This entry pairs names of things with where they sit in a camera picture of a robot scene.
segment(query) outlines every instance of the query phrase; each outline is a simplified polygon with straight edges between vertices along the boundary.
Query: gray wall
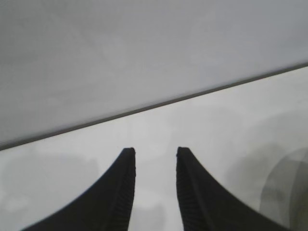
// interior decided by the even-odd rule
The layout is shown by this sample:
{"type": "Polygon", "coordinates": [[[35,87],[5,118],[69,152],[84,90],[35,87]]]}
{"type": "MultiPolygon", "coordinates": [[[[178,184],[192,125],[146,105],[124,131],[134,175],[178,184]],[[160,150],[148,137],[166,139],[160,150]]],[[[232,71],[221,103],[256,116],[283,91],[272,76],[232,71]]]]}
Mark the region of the gray wall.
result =
{"type": "Polygon", "coordinates": [[[308,58],[302,0],[0,0],[0,144],[308,58]]]}

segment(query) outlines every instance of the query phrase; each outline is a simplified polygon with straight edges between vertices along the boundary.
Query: white wall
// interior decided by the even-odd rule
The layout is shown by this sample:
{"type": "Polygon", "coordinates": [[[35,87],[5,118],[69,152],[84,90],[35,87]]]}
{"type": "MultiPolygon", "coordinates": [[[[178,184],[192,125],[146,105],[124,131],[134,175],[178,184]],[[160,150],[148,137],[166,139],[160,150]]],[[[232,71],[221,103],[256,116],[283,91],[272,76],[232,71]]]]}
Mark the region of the white wall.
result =
{"type": "Polygon", "coordinates": [[[294,163],[307,155],[307,76],[303,68],[1,151],[0,230],[17,231],[58,210],[131,146],[137,181],[130,230],[182,230],[178,146],[190,147],[250,207],[271,203],[261,212],[288,223],[288,211],[277,208],[288,205],[292,193],[284,187],[294,184],[294,163]],[[279,184],[281,172],[287,185],[279,184]]]}
{"type": "Polygon", "coordinates": [[[308,58],[303,0],[1,0],[0,144],[308,58]]]}

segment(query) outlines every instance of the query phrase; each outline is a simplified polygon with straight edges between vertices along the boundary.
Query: floor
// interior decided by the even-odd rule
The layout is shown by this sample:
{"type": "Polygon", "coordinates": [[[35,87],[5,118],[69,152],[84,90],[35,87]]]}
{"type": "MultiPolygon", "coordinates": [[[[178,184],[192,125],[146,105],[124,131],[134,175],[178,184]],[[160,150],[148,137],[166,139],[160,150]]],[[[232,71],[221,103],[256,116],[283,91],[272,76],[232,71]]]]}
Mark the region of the floor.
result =
{"type": "Polygon", "coordinates": [[[0,230],[18,231],[69,203],[124,147],[137,152],[129,229],[183,230],[178,146],[251,208],[292,226],[288,186],[295,177],[308,182],[296,172],[308,154],[307,75],[302,68],[1,151],[0,230]]]}

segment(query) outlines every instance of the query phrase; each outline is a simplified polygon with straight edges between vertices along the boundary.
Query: glossy floor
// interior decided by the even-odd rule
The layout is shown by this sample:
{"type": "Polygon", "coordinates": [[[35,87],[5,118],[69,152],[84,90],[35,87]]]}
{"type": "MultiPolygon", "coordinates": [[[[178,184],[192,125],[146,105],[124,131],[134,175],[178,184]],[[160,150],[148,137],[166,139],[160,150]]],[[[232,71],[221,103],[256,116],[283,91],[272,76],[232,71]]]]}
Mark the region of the glossy floor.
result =
{"type": "Polygon", "coordinates": [[[182,230],[178,146],[190,147],[253,209],[289,226],[289,211],[275,211],[290,204],[286,185],[308,150],[307,76],[303,68],[1,151],[0,230],[18,231],[58,210],[131,146],[137,178],[130,230],[182,230]]]}

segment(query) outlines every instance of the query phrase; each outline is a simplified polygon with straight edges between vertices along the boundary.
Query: white surface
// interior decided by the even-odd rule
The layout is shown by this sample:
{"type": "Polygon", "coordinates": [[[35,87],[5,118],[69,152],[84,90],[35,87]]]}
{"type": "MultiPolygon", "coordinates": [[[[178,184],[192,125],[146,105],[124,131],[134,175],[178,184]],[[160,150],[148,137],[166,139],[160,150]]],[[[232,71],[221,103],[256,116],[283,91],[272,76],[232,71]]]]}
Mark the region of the white surface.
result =
{"type": "Polygon", "coordinates": [[[17,231],[61,208],[131,146],[137,181],[130,230],[182,230],[178,146],[190,147],[219,182],[259,210],[272,169],[308,148],[307,76],[303,68],[2,151],[0,230],[17,231]]]}
{"type": "Polygon", "coordinates": [[[0,0],[0,144],[308,60],[304,0],[0,0]]]}

